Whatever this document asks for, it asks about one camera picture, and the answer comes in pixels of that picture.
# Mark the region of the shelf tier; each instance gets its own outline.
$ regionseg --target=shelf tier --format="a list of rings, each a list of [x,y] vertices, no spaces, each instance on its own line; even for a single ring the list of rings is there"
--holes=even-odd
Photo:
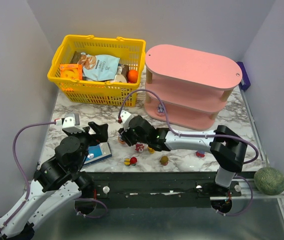
[[[227,104],[227,101],[221,100],[224,93],[221,90],[172,80],[156,74],[153,75],[152,83],[145,84],[145,89],[156,93],[165,103],[205,113],[217,113]],[[148,94],[148,96],[155,99],[152,94]]]
[[[165,116],[158,116],[157,106],[158,100],[150,98],[150,101],[145,101],[144,107],[147,114],[157,120],[166,121]],[[194,130],[207,130],[215,122],[212,114],[191,110],[189,108],[182,108],[170,103],[165,103],[165,108],[168,112],[169,121],[172,124],[183,126]]]
[[[243,77],[241,68],[228,57],[168,44],[149,49],[145,65],[147,76],[158,74],[223,91],[232,90]]]

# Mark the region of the orange fruit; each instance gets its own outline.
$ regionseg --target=orange fruit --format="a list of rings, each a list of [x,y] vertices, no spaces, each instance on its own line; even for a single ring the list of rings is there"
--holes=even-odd
[[[128,81],[129,81],[130,83],[132,83],[132,84],[137,83],[138,71],[137,71],[137,70],[134,70],[134,69],[128,71],[127,79],[128,79]]]

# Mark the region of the green round cushion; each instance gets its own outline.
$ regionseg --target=green round cushion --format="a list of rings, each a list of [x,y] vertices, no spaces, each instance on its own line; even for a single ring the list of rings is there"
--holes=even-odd
[[[254,183],[262,193],[278,195],[284,191],[284,174],[273,167],[264,167],[255,173]]]

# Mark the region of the white marble surface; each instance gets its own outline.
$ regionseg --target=white marble surface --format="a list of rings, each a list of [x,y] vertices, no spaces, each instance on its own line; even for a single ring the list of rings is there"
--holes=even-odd
[[[141,88],[145,85],[145,74],[142,75]],[[145,93],[138,94],[136,107],[124,108],[132,114],[139,114],[148,120],[154,127],[166,127],[166,123],[150,118],[144,111]],[[108,136],[109,144],[112,151],[112,157],[104,161],[92,164],[85,167],[88,172],[187,172],[187,171],[216,171],[219,167],[217,161],[210,153],[206,153],[204,158],[198,158],[193,150],[174,150],[171,152],[155,152],[150,154],[147,150],[143,153],[137,153],[135,147],[129,147],[126,144],[122,145],[118,142],[118,130],[121,125],[115,122],[119,111],[117,106],[86,104],[71,102],[62,93],[59,92],[52,119],[62,118],[67,113],[79,113],[81,126],[84,127],[88,122],[96,122],[97,124],[109,125]],[[214,125],[210,128],[216,129],[217,125],[226,125],[231,130],[236,132],[242,138],[256,144],[250,121],[247,116],[246,108],[240,93],[239,88],[235,88],[228,99],[228,104],[219,113]],[[186,130],[184,127],[172,125],[178,130]],[[48,136],[45,141],[43,153],[40,158],[40,164],[54,155],[54,148],[58,146],[60,141],[66,137],[60,126],[51,125]],[[167,166],[162,166],[159,163],[160,158],[167,155],[169,163]],[[246,161],[254,157],[255,152],[248,147]],[[138,164],[136,166],[125,166],[124,159],[137,157]],[[256,171],[264,167],[264,162],[258,158],[255,162],[246,164],[243,167],[244,171]]]

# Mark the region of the yellow plastic basket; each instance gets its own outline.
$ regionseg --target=yellow plastic basket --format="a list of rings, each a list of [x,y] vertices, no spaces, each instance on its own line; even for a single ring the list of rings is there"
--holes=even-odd
[[[145,41],[130,38],[99,38],[93,35],[67,35],[57,49],[47,78],[55,83],[72,102],[122,105],[125,97],[138,89],[145,64]],[[74,80],[60,77],[60,64],[69,64],[74,52],[90,55],[107,54],[120,58],[121,64],[129,65],[130,70],[138,71],[137,83],[97,82]],[[133,94],[125,103],[133,107],[137,94]]]

